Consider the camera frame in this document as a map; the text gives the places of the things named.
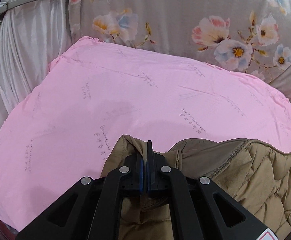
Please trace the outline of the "white satin curtain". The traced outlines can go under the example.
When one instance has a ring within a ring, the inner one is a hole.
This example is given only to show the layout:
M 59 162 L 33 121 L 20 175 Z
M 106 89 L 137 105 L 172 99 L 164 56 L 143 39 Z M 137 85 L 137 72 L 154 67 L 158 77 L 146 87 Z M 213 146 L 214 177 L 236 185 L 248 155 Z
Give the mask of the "white satin curtain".
M 0 1 L 0 129 L 72 44 L 68 0 Z

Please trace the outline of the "grey floral curtain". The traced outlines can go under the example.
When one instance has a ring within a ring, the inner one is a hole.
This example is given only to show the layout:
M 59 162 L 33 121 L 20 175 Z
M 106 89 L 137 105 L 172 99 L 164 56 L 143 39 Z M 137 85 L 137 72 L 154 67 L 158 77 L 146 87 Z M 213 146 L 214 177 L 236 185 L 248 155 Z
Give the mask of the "grey floral curtain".
M 291 103 L 291 0 L 68 0 L 83 36 L 249 73 Z

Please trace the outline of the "pink bed sheet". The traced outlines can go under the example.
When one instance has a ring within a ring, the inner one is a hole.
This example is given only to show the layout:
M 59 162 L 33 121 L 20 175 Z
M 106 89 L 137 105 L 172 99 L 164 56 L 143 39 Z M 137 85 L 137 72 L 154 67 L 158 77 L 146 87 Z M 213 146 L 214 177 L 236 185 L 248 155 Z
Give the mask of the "pink bed sheet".
M 0 220 L 22 230 L 80 178 L 99 178 L 124 134 L 158 152 L 188 138 L 291 152 L 291 103 L 249 74 L 81 38 L 1 127 Z

